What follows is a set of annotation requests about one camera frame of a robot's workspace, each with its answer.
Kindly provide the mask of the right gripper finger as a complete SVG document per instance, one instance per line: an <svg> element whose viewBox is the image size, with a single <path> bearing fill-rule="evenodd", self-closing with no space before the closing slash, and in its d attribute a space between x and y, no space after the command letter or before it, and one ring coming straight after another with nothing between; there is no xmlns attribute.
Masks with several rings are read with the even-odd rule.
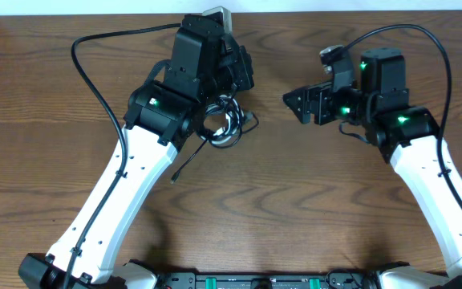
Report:
<svg viewBox="0 0 462 289"><path fill-rule="evenodd" d="M308 124L310 122L311 112L308 108L297 107L292 108L292 111L302 124Z"/></svg>
<svg viewBox="0 0 462 289"><path fill-rule="evenodd" d="M307 87L297 88L283 95L284 104L292 111L305 111L307 109Z"/></svg>

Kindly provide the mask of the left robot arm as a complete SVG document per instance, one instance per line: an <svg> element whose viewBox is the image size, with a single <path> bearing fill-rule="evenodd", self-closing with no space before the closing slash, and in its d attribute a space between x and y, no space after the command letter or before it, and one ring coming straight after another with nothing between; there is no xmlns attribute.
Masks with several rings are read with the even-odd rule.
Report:
<svg viewBox="0 0 462 289"><path fill-rule="evenodd" d="M218 149L255 129L236 94L253 86L252 60L232 34L228 10L177 23L169 59L156 63L115 120L115 150L75 220L45 254L28 254L18 274L29 288L152 288L135 262L116 266L126 233L150 190L191 135Z"/></svg>

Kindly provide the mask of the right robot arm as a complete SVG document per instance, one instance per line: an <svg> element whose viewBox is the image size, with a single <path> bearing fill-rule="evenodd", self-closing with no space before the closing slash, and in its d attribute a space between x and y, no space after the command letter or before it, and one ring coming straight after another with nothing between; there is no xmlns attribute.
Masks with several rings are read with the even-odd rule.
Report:
<svg viewBox="0 0 462 289"><path fill-rule="evenodd" d="M444 276L406 263L370 273L365 288L462 288L462 178L439 127L424 107L409 104L405 60L396 48L364 51L355 82L354 64L344 54L325 66L332 78L298 88L282 99L303 124L340 120L362 126L361 140L377 147L403 179L423 212L446 265Z"/></svg>

